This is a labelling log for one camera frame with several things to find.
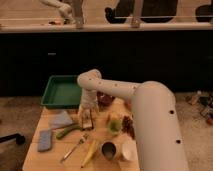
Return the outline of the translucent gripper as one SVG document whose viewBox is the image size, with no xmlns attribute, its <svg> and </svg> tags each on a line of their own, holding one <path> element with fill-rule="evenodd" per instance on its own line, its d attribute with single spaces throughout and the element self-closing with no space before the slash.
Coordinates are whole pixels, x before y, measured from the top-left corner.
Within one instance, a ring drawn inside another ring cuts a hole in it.
<svg viewBox="0 0 213 171">
<path fill-rule="evenodd" d="M 94 119 L 99 115 L 99 106 L 96 91 L 83 91 L 78 110 L 78 119 L 84 118 L 85 111 L 89 109 Z"/>
</svg>

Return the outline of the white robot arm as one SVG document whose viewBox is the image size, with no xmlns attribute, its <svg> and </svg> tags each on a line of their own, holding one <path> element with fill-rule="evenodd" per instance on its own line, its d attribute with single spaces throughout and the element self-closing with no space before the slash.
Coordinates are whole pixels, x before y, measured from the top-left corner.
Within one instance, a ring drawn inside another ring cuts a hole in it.
<svg viewBox="0 0 213 171">
<path fill-rule="evenodd" d="M 97 69 L 80 74 L 78 85 L 131 101 L 140 171 L 189 171 L 174 94 L 162 83 L 106 80 Z"/>
</svg>

